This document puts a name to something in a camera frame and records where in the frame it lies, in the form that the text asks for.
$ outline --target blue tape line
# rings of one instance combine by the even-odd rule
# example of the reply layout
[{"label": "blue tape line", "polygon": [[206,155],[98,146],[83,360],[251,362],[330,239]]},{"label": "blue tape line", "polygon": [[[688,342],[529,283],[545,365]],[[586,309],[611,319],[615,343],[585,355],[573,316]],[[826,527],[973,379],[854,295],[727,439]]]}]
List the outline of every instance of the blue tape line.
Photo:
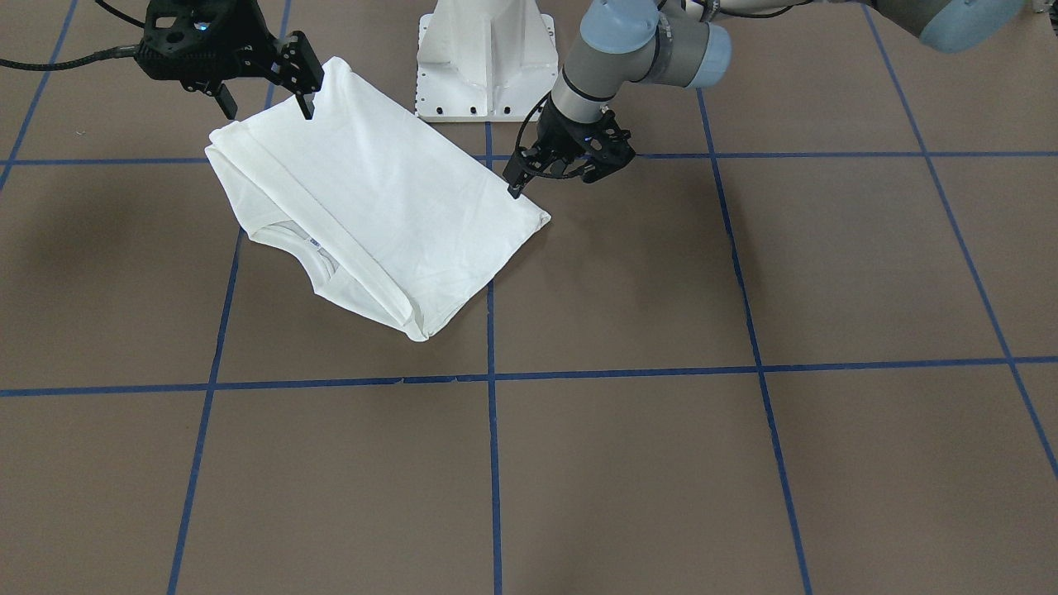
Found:
[{"label": "blue tape line", "polygon": [[15,165],[203,165],[204,157],[160,157],[132,159],[16,159]]},{"label": "blue tape line", "polygon": [[716,159],[831,159],[922,157],[916,151],[718,152]]},{"label": "blue tape line", "polygon": [[955,151],[931,150],[932,157],[1058,157],[1058,150]]},{"label": "blue tape line", "polygon": [[797,521],[797,509],[794,506],[794,493],[790,490],[789,480],[786,474],[786,459],[783,456],[782,443],[779,439],[779,427],[776,423],[774,411],[771,407],[771,395],[768,391],[768,381],[761,360],[761,347],[756,339],[756,330],[753,327],[753,312],[749,305],[749,291],[746,289],[746,280],[743,275],[742,264],[738,260],[738,245],[734,237],[734,228],[731,226],[731,213],[728,209],[727,195],[724,192],[724,179],[720,176],[719,161],[716,159],[716,148],[713,144],[713,132],[709,126],[709,113],[706,110],[706,97],[698,89],[698,110],[701,112],[701,125],[706,131],[706,143],[709,146],[710,162],[713,167],[713,178],[716,182],[716,195],[719,198],[720,213],[724,216],[724,231],[727,232],[728,240],[731,244],[731,262],[734,266],[735,278],[738,282],[738,289],[742,291],[742,304],[746,311],[746,329],[749,332],[749,343],[753,349],[753,363],[756,366],[758,383],[761,386],[761,398],[764,401],[764,412],[768,419],[768,431],[771,433],[771,449],[774,451],[776,465],[779,468],[779,482],[783,488],[783,499],[786,501],[786,516],[789,519],[790,534],[794,537],[794,548],[797,552],[798,566],[801,570],[801,582],[804,585],[805,595],[811,595],[811,578],[808,575],[808,562],[804,555],[804,545],[801,541],[801,528]]},{"label": "blue tape line", "polygon": [[589,380],[602,378],[653,378],[658,376],[716,376],[724,374],[754,374],[756,366],[723,367],[672,367],[658,369],[599,369],[567,372],[524,372],[497,374],[499,382],[522,382],[531,380]]},{"label": "blue tape line", "polygon": [[[76,10],[77,0],[71,0],[66,18],[62,19],[62,29],[59,31],[59,38],[55,41],[55,48],[52,50],[52,56],[49,58],[48,64],[55,64],[59,59],[59,52],[62,51],[62,43],[66,42],[66,36],[70,32],[70,23],[73,22],[73,14]],[[44,94],[44,87],[48,86],[51,75],[51,72],[44,72],[40,76],[37,91],[33,94],[33,101],[30,102],[30,109],[25,112],[25,118],[22,119],[22,126],[18,129],[18,137],[15,138],[15,144],[11,147],[11,156],[7,158],[7,163],[4,165],[3,172],[0,173],[0,192],[7,184],[7,178],[11,177],[11,169],[14,166],[15,158],[18,157],[18,151],[22,149],[25,133],[30,130],[30,123],[33,121],[33,115],[37,112],[37,106],[40,105],[40,97]]]},{"label": "blue tape line", "polygon": [[232,270],[227,276],[227,291],[224,294],[224,308],[220,313],[220,326],[217,330],[217,349],[213,356],[209,368],[209,385],[202,402],[202,417],[199,420],[198,439],[195,441],[195,456],[191,459],[190,475],[187,479],[187,493],[184,497],[184,510],[180,518],[180,531],[177,534],[177,547],[172,554],[172,569],[169,572],[167,595],[176,595],[177,582],[180,579],[180,566],[184,560],[184,545],[187,543],[187,529],[191,521],[191,508],[195,506],[195,490],[198,487],[199,470],[202,467],[202,453],[205,450],[205,436],[209,428],[209,415],[213,412],[213,399],[216,390],[217,376],[220,374],[220,360],[224,353],[224,340],[227,333],[227,323],[232,313],[232,301],[235,296],[235,282],[239,275],[239,255],[242,252],[242,238],[245,233],[239,230],[235,240],[235,254],[232,256]]},{"label": "blue tape line", "polygon": [[1014,358],[1016,363],[1058,363],[1058,356],[1043,356],[1035,358]]},{"label": "blue tape line", "polygon": [[[1036,356],[1015,358],[1019,364],[1058,364],[1058,356]],[[806,364],[762,365],[765,374],[790,374],[802,372],[835,372],[860,369],[906,369],[930,367],[973,367],[1006,365],[1004,358],[954,359],[954,360],[910,360],[875,362],[834,362]],[[591,380],[605,378],[653,378],[674,376],[720,376],[756,374],[755,365],[716,367],[671,367],[640,369],[598,369],[566,372],[524,372],[495,375],[496,382],[524,382],[533,380]],[[274,391],[282,389],[327,389],[350,386],[381,386],[390,384],[446,384],[488,382],[488,374],[460,374],[446,376],[403,376],[382,378],[334,378],[316,380],[260,380],[244,382],[216,382],[197,384],[133,384],[125,386],[73,386],[55,389],[7,389],[0,390],[0,398],[19,397],[62,397],[90,395],[129,395],[138,393],[188,393],[214,390],[227,391]]]},{"label": "blue tape line", "polygon": [[496,407],[496,282],[489,282],[487,335],[489,341],[489,461],[492,471],[492,580],[493,594],[504,592],[503,524],[499,502],[499,429]]},{"label": "blue tape line", "polygon": [[[291,0],[287,0],[287,3],[282,6],[282,22],[279,23],[279,39],[287,36],[287,28],[290,25],[290,4]],[[268,94],[264,96],[264,109],[271,108],[274,100],[275,85],[269,85]]]},{"label": "blue tape line", "polygon": [[893,362],[849,362],[849,363],[815,363],[815,364],[780,364],[766,365],[768,374],[789,372],[834,372],[854,369],[908,369],[920,367],[968,367],[983,365],[1006,365],[1003,358],[960,359],[960,360],[917,360]]},{"label": "blue tape line", "polygon": [[[944,158],[1040,158],[1058,157],[1058,151],[932,151],[931,157]],[[496,161],[507,161],[508,156],[472,155],[477,161],[484,161],[491,167]],[[709,159],[708,154],[693,152],[646,152],[639,157],[653,160]],[[909,152],[720,152],[716,159],[841,159],[841,158],[915,158],[924,157],[916,151]],[[130,159],[15,159],[0,160],[0,165],[12,167],[42,165],[206,165],[204,157],[158,157]]]},{"label": "blue tape line", "polygon": [[275,391],[282,389],[334,389],[350,386],[387,386],[393,384],[451,384],[487,382],[485,374],[467,374],[455,376],[407,376],[382,378],[336,378],[324,380],[262,380],[250,382],[218,382],[218,392],[226,391]]},{"label": "blue tape line", "polygon": [[1018,392],[1021,394],[1021,400],[1025,405],[1025,410],[1028,412],[1028,417],[1032,419],[1033,426],[1036,428],[1036,434],[1040,439],[1040,445],[1043,447],[1043,452],[1047,457],[1047,462],[1051,464],[1051,471],[1054,473],[1055,479],[1058,479],[1058,459],[1055,458],[1054,449],[1051,447],[1046,432],[1043,430],[1043,425],[1040,422],[1039,415],[1036,413],[1036,407],[1033,404],[1032,397],[1028,396],[1025,383],[1021,379],[1021,373],[1018,372],[1018,365],[1014,359],[1014,354],[1010,351],[1010,346],[1007,344],[1006,338],[1003,336],[1003,329],[1000,327],[999,318],[996,315],[996,310],[992,308],[991,301],[988,299],[988,292],[985,290],[984,282],[978,273],[977,265],[973,264],[973,257],[970,255],[970,250],[966,245],[965,238],[963,237],[963,232],[959,227],[959,221],[955,219],[955,213],[951,208],[951,203],[948,201],[948,195],[944,190],[944,184],[941,183],[941,177],[936,173],[936,166],[933,164],[931,154],[926,148],[926,141],[923,139],[922,131],[918,128],[918,123],[915,120],[914,113],[911,111],[911,104],[908,103],[908,97],[904,92],[904,87],[900,85],[900,80],[896,76],[896,70],[893,68],[893,62],[890,60],[889,53],[886,51],[886,44],[882,42],[881,36],[878,34],[878,29],[874,24],[874,18],[871,16],[871,12],[868,11],[865,4],[861,4],[860,7],[863,10],[863,15],[867,17],[868,25],[871,28],[871,34],[874,35],[874,40],[878,44],[878,50],[881,52],[881,58],[886,62],[886,69],[889,70],[889,76],[893,79],[893,85],[896,87],[896,93],[899,95],[900,103],[904,105],[904,111],[907,113],[908,121],[911,123],[911,129],[915,133],[918,146],[923,150],[926,164],[929,166],[930,176],[933,177],[933,184],[936,186],[937,195],[941,197],[941,203],[944,204],[944,211],[948,216],[948,221],[951,223],[951,230],[955,234],[955,239],[959,240],[959,248],[963,251],[963,257],[966,259],[966,266],[969,268],[970,275],[973,277],[973,284],[978,287],[978,293],[981,295],[982,303],[984,303],[985,311],[988,312],[988,319],[991,321],[992,329],[996,331],[996,338],[999,339],[999,344],[1003,349],[1003,356],[1006,358],[1007,365],[1010,368],[1010,374],[1014,376],[1015,384],[1017,384]]},{"label": "blue tape line", "polygon": [[81,395],[129,395],[139,393],[200,393],[207,391],[206,383],[198,384],[143,384],[128,386],[73,386],[69,389],[11,389],[0,391],[2,398],[72,397]]},{"label": "blue tape line", "polygon": [[485,166],[492,169],[492,123],[485,123]]},{"label": "blue tape line", "polygon": [[709,159],[708,152],[640,152],[637,157],[643,159]]}]

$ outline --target brown floor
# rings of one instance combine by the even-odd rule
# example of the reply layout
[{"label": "brown floor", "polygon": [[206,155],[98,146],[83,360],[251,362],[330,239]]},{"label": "brown floor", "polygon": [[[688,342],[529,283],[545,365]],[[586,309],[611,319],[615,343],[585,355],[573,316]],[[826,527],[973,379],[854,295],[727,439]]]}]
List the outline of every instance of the brown floor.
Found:
[{"label": "brown floor", "polygon": [[[434,0],[260,3],[412,107]],[[540,4],[564,51],[587,1]],[[726,24],[724,82],[625,89],[646,155],[534,181],[554,220],[425,344],[240,239],[212,101],[0,71],[0,592],[1058,593],[1046,17],[955,56],[857,5]],[[498,169],[515,127],[439,129]]]}]

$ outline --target black cable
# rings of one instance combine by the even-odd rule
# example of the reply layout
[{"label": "black cable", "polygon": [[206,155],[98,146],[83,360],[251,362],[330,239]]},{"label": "black cable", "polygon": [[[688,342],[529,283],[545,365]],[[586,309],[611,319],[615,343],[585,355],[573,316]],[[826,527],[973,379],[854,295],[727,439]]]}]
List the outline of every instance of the black cable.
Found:
[{"label": "black cable", "polygon": [[524,155],[522,155],[519,152],[521,149],[523,148],[522,147],[522,133],[525,132],[526,131],[526,127],[529,126],[529,121],[532,120],[532,115],[534,113],[536,113],[537,111],[541,112],[541,113],[543,113],[543,111],[544,111],[544,104],[546,104],[550,100],[551,100],[551,93],[548,93],[548,94],[544,95],[544,97],[541,101],[536,102],[536,105],[531,110],[529,110],[529,113],[526,115],[526,119],[522,121],[522,127],[518,128],[518,134],[514,139],[514,150],[515,150],[515,156],[516,157],[514,157],[514,156],[512,156],[512,157],[514,157],[516,160],[519,161],[519,163],[522,165],[525,166],[523,168],[523,172],[531,174],[535,178],[544,178],[546,180],[570,180],[570,179],[576,178],[576,177],[580,176],[581,174],[583,174],[587,169],[588,164],[585,163],[584,165],[581,165],[580,167],[578,167],[578,168],[576,168],[576,169],[573,169],[571,172],[566,172],[565,174],[550,174],[550,173],[545,172],[543,169],[530,169],[529,163],[528,163],[528,159],[526,158],[526,156],[524,156]]},{"label": "black cable", "polygon": [[[694,1],[697,4],[701,4],[703,6],[705,6],[705,1],[704,0],[694,0]],[[778,16],[785,15],[786,13],[790,12],[794,8],[794,6],[804,6],[805,4],[811,4],[813,1],[814,0],[804,0],[804,2],[799,2],[797,4],[790,4],[789,6],[785,6],[783,8],[780,8],[780,10],[776,11],[774,13],[767,13],[767,14],[764,14],[764,15],[756,14],[756,13],[738,13],[738,12],[735,12],[735,11],[728,11],[726,8],[716,8],[716,12],[719,13],[719,14],[722,14],[722,15],[729,16],[729,17],[738,17],[738,18],[743,18],[743,19],[773,19],[773,18],[776,18]]]},{"label": "black cable", "polygon": [[143,21],[135,20],[134,18],[126,15],[125,13],[118,11],[117,8],[111,6],[110,4],[107,4],[103,0],[95,0],[95,3],[98,4],[101,7],[103,7],[104,11],[110,13],[111,15],[114,15],[115,17],[122,19],[123,21],[129,24],[134,24],[140,29],[146,26]]},{"label": "black cable", "polygon": [[77,58],[75,60],[57,62],[57,64],[26,64],[26,62],[16,62],[14,60],[5,60],[3,58],[0,58],[0,67],[14,68],[16,70],[30,70],[34,72],[70,70],[72,68],[80,68],[85,65],[90,65],[92,62],[97,62],[101,60],[110,60],[114,58],[130,58],[135,55],[136,48],[139,48],[139,46],[118,46],[116,48],[111,48],[109,50],[101,50],[94,54],[85,56],[83,58]]}]

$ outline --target folded white shirt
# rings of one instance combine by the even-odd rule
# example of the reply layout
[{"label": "folded white shirt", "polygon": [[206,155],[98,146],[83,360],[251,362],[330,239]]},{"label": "folded white shirt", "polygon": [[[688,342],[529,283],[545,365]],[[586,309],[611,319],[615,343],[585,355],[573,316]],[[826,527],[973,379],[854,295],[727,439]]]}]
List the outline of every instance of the folded white shirt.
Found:
[{"label": "folded white shirt", "polygon": [[551,217],[341,58],[324,71],[311,121],[291,97],[215,130],[206,156],[251,239],[425,341]]}]

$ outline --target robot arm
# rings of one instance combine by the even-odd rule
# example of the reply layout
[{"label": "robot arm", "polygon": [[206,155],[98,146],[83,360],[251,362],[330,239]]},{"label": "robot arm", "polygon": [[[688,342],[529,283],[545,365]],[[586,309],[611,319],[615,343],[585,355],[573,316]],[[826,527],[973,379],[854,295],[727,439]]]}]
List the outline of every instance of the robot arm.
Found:
[{"label": "robot arm", "polygon": [[179,80],[187,91],[216,98],[229,120],[235,119],[238,107],[224,80],[262,77],[294,93],[302,113],[307,120],[312,118],[311,97],[322,88],[323,66],[304,33],[295,31],[281,40],[269,33],[257,0],[150,0],[145,21],[105,0],[95,3],[143,29],[140,43],[65,62],[26,64],[0,58],[0,67],[43,72],[134,58],[156,80]]},{"label": "robot arm", "polygon": [[[941,52],[971,48],[1009,21],[1022,0],[854,0],[870,5]],[[537,140],[522,132],[504,169],[517,198],[534,177],[595,182],[627,165],[631,132],[607,106],[624,83],[704,88],[724,76],[731,39],[711,22],[730,16],[777,16],[789,0],[592,0],[562,74],[541,100]],[[778,13],[759,15],[780,8]]]}]

